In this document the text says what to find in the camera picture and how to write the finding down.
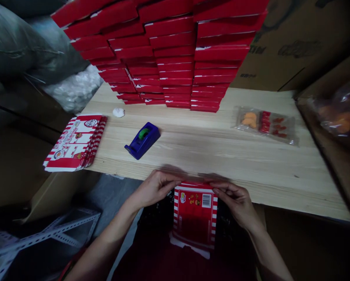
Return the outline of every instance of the flattened cardboard box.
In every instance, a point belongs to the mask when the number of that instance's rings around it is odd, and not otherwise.
[[[310,83],[350,42],[348,1],[271,0],[231,87],[284,91]]]

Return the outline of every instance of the wooden table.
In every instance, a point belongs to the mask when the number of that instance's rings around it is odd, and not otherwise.
[[[217,174],[247,188],[255,203],[350,221],[292,92],[230,88],[216,114],[165,105],[125,105],[115,94],[103,84],[83,111],[109,116],[90,170],[139,180],[161,168],[190,176]],[[294,116],[300,147],[233,129],[237,106]],[[116,107],[125,109],[125,117],[112,116]],[[161,137],[136,160],[124,145],[146,122],[159,127]]]

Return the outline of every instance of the plastic bag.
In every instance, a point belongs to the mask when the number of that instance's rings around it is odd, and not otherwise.
[[[84,109],[102,83],[98,69],[89,65],[86,70],[57,84],[42,86],[42,89],[59,102],[66,112],[77,114]]]
[[[326,99],[308,100],[321,126],[350,148],[350,82]]]
[[[295,118],[257,108],[239,107],[236,129],[263,135],[290,145],[298,145]]]

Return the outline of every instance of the stack of red boxes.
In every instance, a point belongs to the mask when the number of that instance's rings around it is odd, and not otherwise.
[[[217,112],[266,17],[268,0],[193,0],[198,23],[191,110]]]
[[[73,0],[52,14],[125,104],[217,112],[268,0]]]

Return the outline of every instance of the brown cardboard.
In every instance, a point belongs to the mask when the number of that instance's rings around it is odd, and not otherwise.
[[[265,23],[231,87],[299,89],[327,63],[349,50],[348,2],[271,0]]]
[[[303,91],[299,95],[297,105],[321,152],[330,164],[342,194],[350,205],[350,150],[337,142],[319,125],[316,116],[307,106],[309,97],[328,98],[349,80],[350,57]]]

